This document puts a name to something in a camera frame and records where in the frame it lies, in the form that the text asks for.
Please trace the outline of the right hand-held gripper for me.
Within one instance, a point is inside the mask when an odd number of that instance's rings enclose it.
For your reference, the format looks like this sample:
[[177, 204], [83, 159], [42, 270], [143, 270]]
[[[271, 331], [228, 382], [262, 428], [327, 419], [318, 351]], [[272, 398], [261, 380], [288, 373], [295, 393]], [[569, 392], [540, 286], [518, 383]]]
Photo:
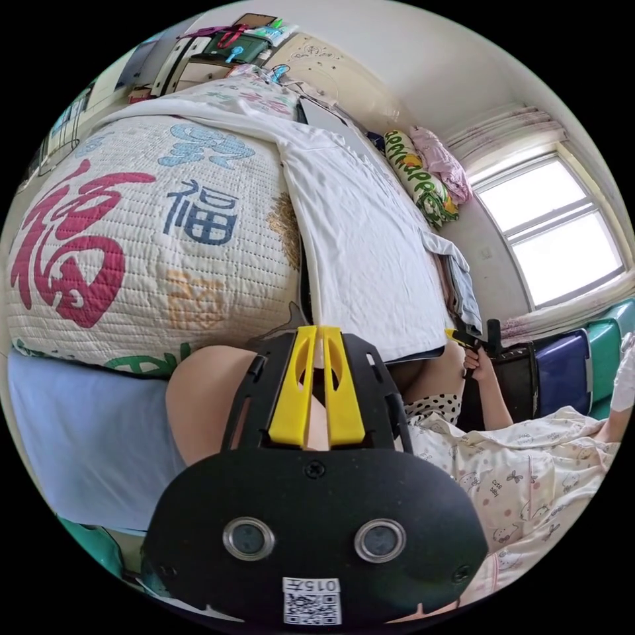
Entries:
[[483, 382], [490, 379], [490, 357], [486, 344], [462, 321], [455, 329], [445, 329], [448, 339], [457, 343], [464, 352], [464, 378]]

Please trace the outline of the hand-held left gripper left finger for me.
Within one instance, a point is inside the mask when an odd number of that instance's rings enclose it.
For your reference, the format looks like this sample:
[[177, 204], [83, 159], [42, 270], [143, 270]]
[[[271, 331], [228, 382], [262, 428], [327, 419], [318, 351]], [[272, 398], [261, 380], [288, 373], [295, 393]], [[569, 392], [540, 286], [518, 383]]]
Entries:
[[316, 326], [299, 327], [292, 336], [268, 433], [278, 445], [304, 445], [308, 441], [312, 407]]

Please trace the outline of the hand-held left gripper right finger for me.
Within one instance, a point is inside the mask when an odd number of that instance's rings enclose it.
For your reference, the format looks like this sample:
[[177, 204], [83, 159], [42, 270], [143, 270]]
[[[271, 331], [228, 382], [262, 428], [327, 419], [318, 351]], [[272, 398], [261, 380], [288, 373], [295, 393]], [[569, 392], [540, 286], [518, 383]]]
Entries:
[[365, 437], [345, 342], [337, 327], [322, 327], [325, 409], [331, 446], [359, 445]]

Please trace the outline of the person's right hand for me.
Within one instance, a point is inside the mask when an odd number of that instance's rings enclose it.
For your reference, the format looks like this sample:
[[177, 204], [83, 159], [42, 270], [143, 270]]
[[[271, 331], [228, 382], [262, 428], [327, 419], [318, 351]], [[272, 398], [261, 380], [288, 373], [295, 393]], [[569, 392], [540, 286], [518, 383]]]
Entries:
[[477, 382], [491, 382], [495, 379], [493, 364], [483, 347], [464, 351], [464, 378], [473, 378]]

